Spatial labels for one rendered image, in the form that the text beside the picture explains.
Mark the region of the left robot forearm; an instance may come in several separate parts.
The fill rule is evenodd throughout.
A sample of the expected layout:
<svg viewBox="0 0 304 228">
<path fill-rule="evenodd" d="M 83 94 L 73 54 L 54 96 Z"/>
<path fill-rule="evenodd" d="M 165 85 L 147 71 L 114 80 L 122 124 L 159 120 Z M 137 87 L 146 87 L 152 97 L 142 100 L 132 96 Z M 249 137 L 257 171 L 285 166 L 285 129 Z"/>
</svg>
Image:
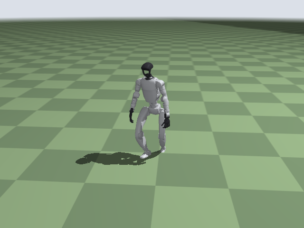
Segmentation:
<svg viewBox="0 0 304 228">
<path fill-rule="evenodd" d="M 169 117 L 170 116 L 170 113 L 169 113 L 169 101 L 168 101 L 168 98 L 167 97 L 164 97 L 163 98 L 163 107 L 164 107 L 164 113 L 166 114 L 166 117 Z"/>
</svg>

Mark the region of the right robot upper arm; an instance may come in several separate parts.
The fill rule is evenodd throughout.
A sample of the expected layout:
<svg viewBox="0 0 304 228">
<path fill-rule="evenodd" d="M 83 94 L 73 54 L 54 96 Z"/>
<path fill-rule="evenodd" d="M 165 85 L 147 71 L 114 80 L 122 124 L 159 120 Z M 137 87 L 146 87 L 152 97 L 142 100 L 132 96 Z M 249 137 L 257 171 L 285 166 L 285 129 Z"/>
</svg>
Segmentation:
<svg viewBox="0 0 304 228">
<path fill-rule="evenodd" d="M 139 91 L 141 89 L 141 81 L 142 78 L 139 78 L 136 80 L 136 85 L 135 85 L 135 93 L 134 93 L 134 96 L 135 98 L 139 98 L 140 94 L 139 94 Z"/>
</svg>

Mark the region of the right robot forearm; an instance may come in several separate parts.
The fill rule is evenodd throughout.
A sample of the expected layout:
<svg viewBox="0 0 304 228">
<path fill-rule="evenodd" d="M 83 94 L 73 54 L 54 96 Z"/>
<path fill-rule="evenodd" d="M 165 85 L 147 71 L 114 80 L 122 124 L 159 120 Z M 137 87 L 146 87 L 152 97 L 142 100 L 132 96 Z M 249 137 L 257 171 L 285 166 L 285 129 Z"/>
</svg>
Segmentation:
<svg viewBox="0 0 304 228">
<path fill-rule="evenodd" d="M 133 94 L 133 96 L 134 96 L 134 94 Z M 138 99 L 135 98 L 135 97 L 132 98 L 132 102 L 131 102 L 131 107 L 130 107 L 130 109 L 131 109 L 131 108 L 133 108 L 133 110 L 135 109 L 137 100 L 138 100 Z"/>
</svg>

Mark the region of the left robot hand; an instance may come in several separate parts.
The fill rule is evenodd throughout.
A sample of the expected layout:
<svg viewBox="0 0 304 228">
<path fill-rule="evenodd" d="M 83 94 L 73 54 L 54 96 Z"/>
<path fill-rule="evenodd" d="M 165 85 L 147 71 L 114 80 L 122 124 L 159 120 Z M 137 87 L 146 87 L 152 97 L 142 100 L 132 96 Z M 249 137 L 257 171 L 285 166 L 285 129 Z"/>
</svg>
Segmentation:
<svg viewBox="0 0 304 228">
<path fill-rule="evenodd" d="M 169 117 L 166 117 L 166 114 L 164 114 L 164 118 L 165 118 L 165 120 L 163 122 L 163 124 L 164 124 L 163 128 L 167 128 L 170 126 L 170 120 L 169 120 Z M 162 124 L 162 126 L 163 126 L 163 124 Z"/>
</svg>

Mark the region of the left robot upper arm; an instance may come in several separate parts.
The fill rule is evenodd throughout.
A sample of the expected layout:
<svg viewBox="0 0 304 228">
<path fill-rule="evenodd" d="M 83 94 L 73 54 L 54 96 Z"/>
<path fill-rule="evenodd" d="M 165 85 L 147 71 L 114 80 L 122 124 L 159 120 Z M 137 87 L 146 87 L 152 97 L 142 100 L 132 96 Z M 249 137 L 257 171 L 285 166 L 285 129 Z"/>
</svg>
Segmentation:
<svg viewBox="0 0 304 228">
<path fill-rule="evenodd" d="M 160 93 L 162 94 L 161 101 L 164 102 L 163 98 L 167 97 L 167 93 L 166 93 L 166 90 L 165 90 L 165 83 L 164 83 L 163 80 L 159 80 L 159 79 L 157 79 L 155 82 L 156 82 L 157 87 L 160 90 Z"/>
</svg>

